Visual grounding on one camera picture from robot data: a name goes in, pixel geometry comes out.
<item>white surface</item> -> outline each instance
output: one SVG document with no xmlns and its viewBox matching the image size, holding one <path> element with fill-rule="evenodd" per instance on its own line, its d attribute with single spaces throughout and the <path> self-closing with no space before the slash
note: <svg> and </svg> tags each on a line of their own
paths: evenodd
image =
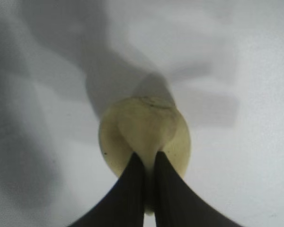
<svg viewBox="0 0 284 227">
<path fill-rule="evenodd" d="M 284 227 L 284 0 L 0 0 L 0 227 L 63 227 L 108 192 L 98 116 L 162 93 L 151 72 L 191 129 L 187 184 Z"/>
</svg>

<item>white wall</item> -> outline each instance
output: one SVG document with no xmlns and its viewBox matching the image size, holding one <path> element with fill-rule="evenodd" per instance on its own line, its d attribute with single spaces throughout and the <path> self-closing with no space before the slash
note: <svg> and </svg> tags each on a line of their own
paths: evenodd
<svg viewBox="0 0 284 227">
<path fill-rule="evenodd" d="M 191 129 L 187 184 L 243 226 L 284 227 L 284 0 L 0 0 L 0 227 L 93 207 L 116 181 L 99 116 L 165 95 L 160 78 Z"/>
</svg>

